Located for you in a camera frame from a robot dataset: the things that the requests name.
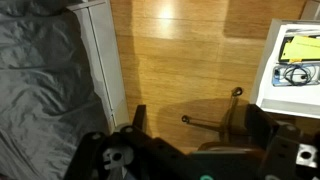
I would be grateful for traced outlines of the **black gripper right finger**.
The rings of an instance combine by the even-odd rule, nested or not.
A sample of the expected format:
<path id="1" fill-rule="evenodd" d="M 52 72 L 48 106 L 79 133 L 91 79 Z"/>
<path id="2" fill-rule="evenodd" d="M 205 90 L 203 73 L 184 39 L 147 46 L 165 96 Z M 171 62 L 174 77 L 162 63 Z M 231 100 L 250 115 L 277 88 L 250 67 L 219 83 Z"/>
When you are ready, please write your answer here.
<path id="1" fill-rule="evenodd" d="M 248 104 L 245 115 L 245 127 L 253 145 L 268 154 L 268 146 L 279 129 L 279 124 L 255 104 Z"/>

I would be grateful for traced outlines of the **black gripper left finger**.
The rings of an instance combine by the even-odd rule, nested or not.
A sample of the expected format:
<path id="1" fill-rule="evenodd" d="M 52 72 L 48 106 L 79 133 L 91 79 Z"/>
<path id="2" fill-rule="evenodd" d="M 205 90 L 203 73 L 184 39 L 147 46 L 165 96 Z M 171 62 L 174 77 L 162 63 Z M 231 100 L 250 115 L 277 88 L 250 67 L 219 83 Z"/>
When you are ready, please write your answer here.
<path id="1" fill-rule="evenodd" d="M 133 125 L 141 131 L 146 130 L 146 114 L 147 109 L 145 105 L 138 105 L 135 111 Z"/>

